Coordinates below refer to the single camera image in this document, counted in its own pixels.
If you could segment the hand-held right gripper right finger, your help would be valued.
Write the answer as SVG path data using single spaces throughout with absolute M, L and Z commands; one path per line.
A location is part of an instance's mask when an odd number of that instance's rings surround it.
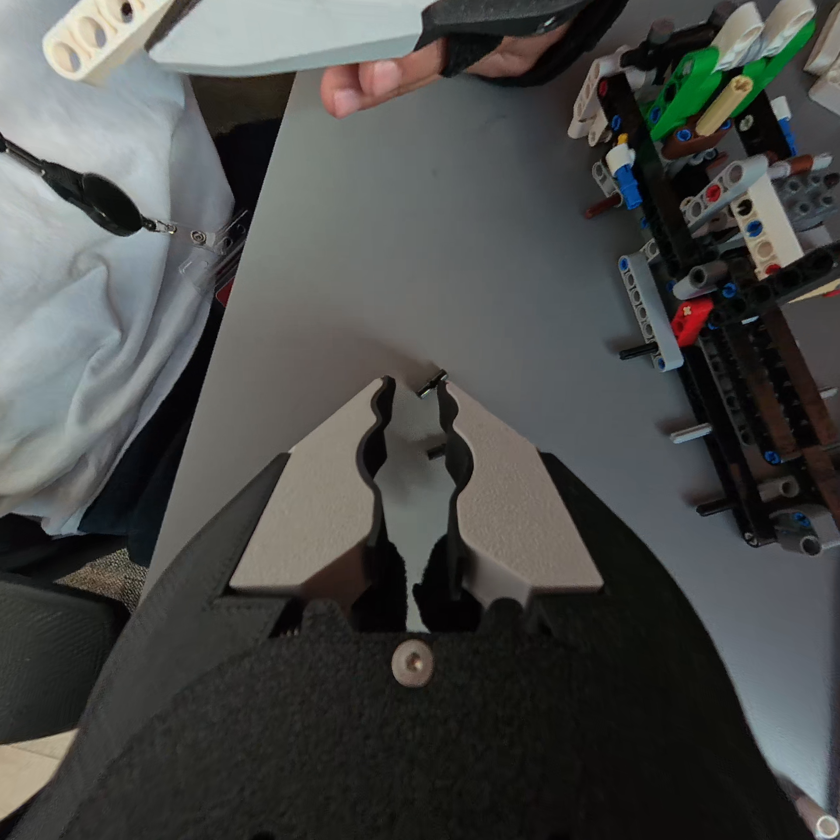
M 544 595 L 600 592 L 602 575 L 536 445 L 451 382 L 437 402 L 454 482 L 449 594 L 526 608 Z

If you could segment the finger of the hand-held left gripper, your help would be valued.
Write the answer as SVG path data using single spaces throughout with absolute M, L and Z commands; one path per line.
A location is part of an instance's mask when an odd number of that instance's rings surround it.
M 401 58 L 424 32 L 424 1 L 174 3 L 146 52 L 204 77 L 259 77 Z

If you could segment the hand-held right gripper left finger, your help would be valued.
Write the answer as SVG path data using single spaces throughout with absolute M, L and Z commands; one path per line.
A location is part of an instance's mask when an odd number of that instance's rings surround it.
M 374 379 L 299 441 L 229 580 L 239 595 L 329 600 L 350 613 L 387 542 L 375 476 L 396 382 Z

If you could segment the grey lego pin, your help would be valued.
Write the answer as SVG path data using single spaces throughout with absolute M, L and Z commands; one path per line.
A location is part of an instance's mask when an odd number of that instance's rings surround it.
M 783 775 L 777 776 L 781 789 L 788 795 L 796 811 L 814 839 L 838 839 L 839 821 L 824 810 L 803 789 Z

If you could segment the partly built lego truck chassis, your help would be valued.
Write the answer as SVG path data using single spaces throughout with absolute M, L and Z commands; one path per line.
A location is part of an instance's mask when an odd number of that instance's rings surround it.
M 813 2 L 722 2 L 677 29 L 591 63 L 568 134 L 599 150 L 603 199 L 585 216 L 633 214 L 642 248 L 617 270 L 641 333 L 620 359 L 676 372 L 721 498 L 753 548 L 816 558 L 838 548 L 838 426 L 784 308 L 838 296 L 838 163 L 797 145 L 768 87 L 811 42 Z

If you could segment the white lego beam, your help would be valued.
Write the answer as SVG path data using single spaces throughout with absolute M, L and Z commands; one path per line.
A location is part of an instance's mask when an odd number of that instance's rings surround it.
M 100 85 L 144 49 L 172 1 L 79 1 L 42 39 L 59 76 Z

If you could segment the person's left hand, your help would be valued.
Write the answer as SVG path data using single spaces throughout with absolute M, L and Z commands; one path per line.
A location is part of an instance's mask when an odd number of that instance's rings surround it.
M 561 41 L 569 26 L 564 24 L 540 36 L 504 38 L 467 72 L 489 79 L 519 77 Z M 345 119 L 441 80 L 446 60 L 447 45 L 440 39 L 403 58 L 325 69 L 320 83 L 322 105 L 332 117 Z

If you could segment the dark fabric chair seat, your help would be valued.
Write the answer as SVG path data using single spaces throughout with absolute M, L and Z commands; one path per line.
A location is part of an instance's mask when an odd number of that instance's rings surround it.
M 1 743 L 75 729 L 130 611 L 104 595 L 1 575 Z

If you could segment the clear badge holder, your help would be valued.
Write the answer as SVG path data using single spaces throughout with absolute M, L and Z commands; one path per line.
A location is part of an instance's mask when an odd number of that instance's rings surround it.
M 194 230 L 194 248 L 178 268 L 178 276 L 199 291 L 210 291 L 222 306 L 227 305 L 249 236 L 252 212 L 241 208 L 229 223 L 209 234 Z

